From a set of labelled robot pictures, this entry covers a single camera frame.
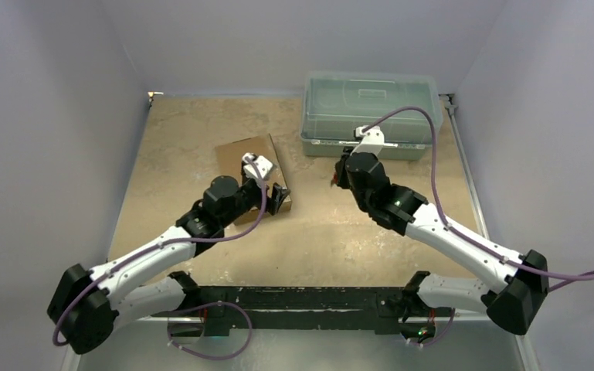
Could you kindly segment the red utility knife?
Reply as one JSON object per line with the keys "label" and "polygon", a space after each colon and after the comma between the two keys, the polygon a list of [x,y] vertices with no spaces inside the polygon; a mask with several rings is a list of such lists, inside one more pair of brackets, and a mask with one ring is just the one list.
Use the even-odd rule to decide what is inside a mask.
{"label": "red utility knife", "polygon": [[330,187],[338,186],[338,183],[339,183],[339,176],[338,176],[338,173],[335,172],[332,176],[331,181],[330,181]]}

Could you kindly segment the brown cardboard express box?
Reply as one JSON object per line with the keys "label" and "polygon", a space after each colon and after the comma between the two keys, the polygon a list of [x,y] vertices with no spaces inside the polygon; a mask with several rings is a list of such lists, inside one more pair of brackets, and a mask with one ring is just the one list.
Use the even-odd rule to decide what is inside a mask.
{"label": "brown cardboard express box", "polygon": [[288,213],[292,210],[291,188],[283,174],[277,150],[270,134],[240,139],[215,149],[219,170],[223,175],[230,175],[240,185],[251,180],[255,190],[258,175],[265,179],[268,198],[265,216]]}

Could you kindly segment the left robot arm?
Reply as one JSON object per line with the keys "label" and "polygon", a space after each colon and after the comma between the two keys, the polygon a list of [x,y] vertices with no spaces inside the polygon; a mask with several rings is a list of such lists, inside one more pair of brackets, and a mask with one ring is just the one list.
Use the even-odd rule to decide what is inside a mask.
{"label": "left robot arm", "polygon": [[164,269],[190,260],[217,243],[227,242],[225,228],[257,208],[275,215],[290,189],[277,183],[243,183],[228,175],[214,178],[203,197],[159,237],[116,260],[86,269],[68,267],[46,310],[53,321],[52,342],[85,354],[103,343],[132,311],[124,299],[141,292],[142,284]]}

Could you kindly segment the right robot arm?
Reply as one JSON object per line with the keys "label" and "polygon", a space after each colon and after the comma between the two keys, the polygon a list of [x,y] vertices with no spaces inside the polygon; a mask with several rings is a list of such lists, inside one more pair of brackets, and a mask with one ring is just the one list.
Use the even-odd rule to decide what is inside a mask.
{"label": "right robot arm", "polygon": [[436,204],[396,185],[376,155],[344,148],[332,183],[351,191],[358,208],[380,227],[422,242],[474,274],[456,279],[418,273],[403,293],[405,309],[420,315],[449,307],[484,313],[498,327],[525,335],[549,293],[548,262],[536,250],[521,254],[461,226],[443,224]]}

